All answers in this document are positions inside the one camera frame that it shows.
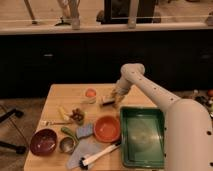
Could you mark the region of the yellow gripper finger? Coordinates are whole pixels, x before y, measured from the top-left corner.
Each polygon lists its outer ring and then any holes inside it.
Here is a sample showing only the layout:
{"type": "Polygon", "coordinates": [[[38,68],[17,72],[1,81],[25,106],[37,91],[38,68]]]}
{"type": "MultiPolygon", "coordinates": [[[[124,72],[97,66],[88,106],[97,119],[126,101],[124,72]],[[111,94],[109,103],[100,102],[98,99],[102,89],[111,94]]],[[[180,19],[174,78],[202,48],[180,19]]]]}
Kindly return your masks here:
{"type": "Polygon", "coordinates": [[[124,99],[124,95],[116,94],[116,96],[115,96],[115,106],[118,107],[123,99],[124,99]]]}

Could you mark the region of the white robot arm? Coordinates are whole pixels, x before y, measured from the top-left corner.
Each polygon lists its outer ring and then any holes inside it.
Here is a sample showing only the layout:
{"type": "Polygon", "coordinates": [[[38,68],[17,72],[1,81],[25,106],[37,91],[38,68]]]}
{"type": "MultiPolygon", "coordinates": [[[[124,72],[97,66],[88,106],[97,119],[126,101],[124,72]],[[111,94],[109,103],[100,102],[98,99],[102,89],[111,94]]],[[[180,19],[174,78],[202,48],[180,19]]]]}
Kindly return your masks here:
{"type": "Polygon", "coordinates": [[[140,63],[124,64],[115,97],[138,87],[163,113],[164,171],[213,171],[213,125],[207,109],[180,98],[144,76],[140,63]]]}

